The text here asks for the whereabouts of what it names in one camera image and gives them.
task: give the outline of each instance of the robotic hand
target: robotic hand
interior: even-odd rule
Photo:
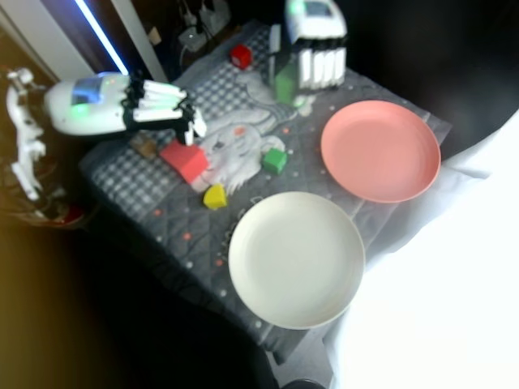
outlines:
[[[333,0],[286,0],[285,26],[290,51],[297,56],[299,89],[341,85],[345,78],[348,30],[337,4]],[[279,25],[272,26],[270,46],[271,53],[281,50]]]
[[[45,107],[53,127],[69,135],[173,128],[180,143],[192,145],[207,131],[182,89],[119,73],[62,81],[45,95]]]

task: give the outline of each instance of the checkered pattern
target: checkered pattern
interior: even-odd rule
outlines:
[[[267,59],[268,28],[260,28],[245,42],[255,55],[253,67],[262,71]],[[228,60],[212,64],[209,72],[200,74],[191,85],[196,104],[207,120],[234,109],[253,109],[255,102],[245,87],[235,83],[241,70]],[[232,285],[227,267],[227,250],[232,232],[245,212],[262,198],[289,190],[321,195],[338,204],[350,215],[368,247],[391,216],[396,205],[363,201],[345,191],[329,176],[320,155],[320,134],[327,120],[340,108],[360,100],[388,100],[414,111],[435,132],[441,142],[450,129],[428,112],[376,85],[366,77],[348,71],[345,84],[336,91],[321,93],[308,118],[296,117],[280,122],[270,135],[280,138],[289,155],[285,171],[275,176],[261,171],[229,198],[229,206],[210,211],[195,193],[160,158],[144,159],[129,145],[112,151],[99,147],[88,159],[88,178],[109,200],[130,217],[149,239],[158,242],[172,262],[165,263],[156,276],[164,284],[174,267],[183,267],[205,291],[227,309],[258,344],[282,347],[279,336],[290,337],[291,331],[274,328],[252,314],[241,302]],[[291,118],[290,108],[278,105],[274,118]],[[173,131],[149,132],[159,149],[174,136]],[[273,339],[269,334],[277,334]]]

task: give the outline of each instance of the red block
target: red block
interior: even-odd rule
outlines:
[[[230,52],[230,60],[233,65],[243,70],[252,63],[252,51],[245,45],[237,45]]]
[[[161,151],[161,157],[190,184],[209,165],[204,150],[197,145],[184,146],[174,140]]]

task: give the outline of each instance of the black round object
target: black round object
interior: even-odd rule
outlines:
[[[310,379],[296,379],[283,386],[283,389],[325,389],[320,383]]]

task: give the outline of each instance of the pink plate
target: pink plate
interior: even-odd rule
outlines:
[[[328,121],[321,139],[324,164],[354,195],[399,203],[420,195],[440,171],[440,147],[414,113],[386,101],[348,105]]]

